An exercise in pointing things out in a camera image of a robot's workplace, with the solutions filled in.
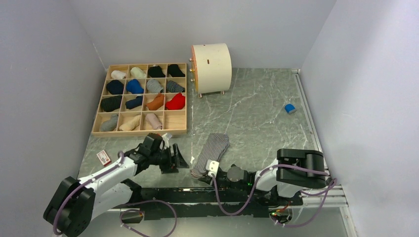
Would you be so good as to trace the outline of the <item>grey striped underwear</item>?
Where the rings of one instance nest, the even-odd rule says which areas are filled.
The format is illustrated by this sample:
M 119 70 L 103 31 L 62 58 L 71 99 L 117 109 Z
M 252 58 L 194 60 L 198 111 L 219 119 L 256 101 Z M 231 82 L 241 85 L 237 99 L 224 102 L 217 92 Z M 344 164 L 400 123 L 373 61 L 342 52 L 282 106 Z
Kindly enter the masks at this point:
M 206 165 L 209 160 L 219 162 L 223 154 L 230 146 L 229 137 L 226 133 L 211 133 L 204 144 L 200 155 L 190 169 L 191 176 L 199 179 L 206 175 Z

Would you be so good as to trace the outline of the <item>pink beige underwear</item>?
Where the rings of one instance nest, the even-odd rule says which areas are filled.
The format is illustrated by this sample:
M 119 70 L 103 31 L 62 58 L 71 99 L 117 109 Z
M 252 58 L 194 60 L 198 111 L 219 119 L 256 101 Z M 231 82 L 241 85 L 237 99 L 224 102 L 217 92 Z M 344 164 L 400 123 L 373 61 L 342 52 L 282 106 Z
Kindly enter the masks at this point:
M 162 130 L 163 124 L 154 113 L 149 113 L 145 117 L 146 121 L 151 125 L 154 130 Z

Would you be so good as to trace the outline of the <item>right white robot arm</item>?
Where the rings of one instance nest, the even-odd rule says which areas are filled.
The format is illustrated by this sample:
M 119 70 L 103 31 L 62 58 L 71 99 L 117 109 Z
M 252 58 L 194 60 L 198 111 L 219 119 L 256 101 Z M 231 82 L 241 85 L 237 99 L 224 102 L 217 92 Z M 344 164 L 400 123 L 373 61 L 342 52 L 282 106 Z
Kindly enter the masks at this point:
M 324 155 L 316 150 L 279 149 L 277 157 L 268 167 L 250 172 L 236 165 L 228 171 L 219 168 L 216 161 L 209 161 L 205 176 L 198 180 L 219 188 L 232 188 L 265 194 L 271 192 L 272 200 L 285 204 L 304 188 L 320 189 L 326 186 Z

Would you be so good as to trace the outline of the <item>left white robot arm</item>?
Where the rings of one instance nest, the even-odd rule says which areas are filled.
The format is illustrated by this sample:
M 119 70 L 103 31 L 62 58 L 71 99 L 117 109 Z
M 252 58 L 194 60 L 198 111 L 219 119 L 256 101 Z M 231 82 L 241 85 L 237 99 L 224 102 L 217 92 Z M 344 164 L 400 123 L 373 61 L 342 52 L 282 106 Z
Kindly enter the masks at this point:
M 168 134 L 150 133 L 136 148 L 120 151 L 113 164 L 80 179 L 65 178 L 43 214 L 54 234 L 77 237 L 91 220 L 111 208 L 154 202 L 152 197 L 144 197 L 142 187 L 132 177 L 151 165 L 162 174 L 189 168 L 178 145 L 170 145 L 169 139 Z

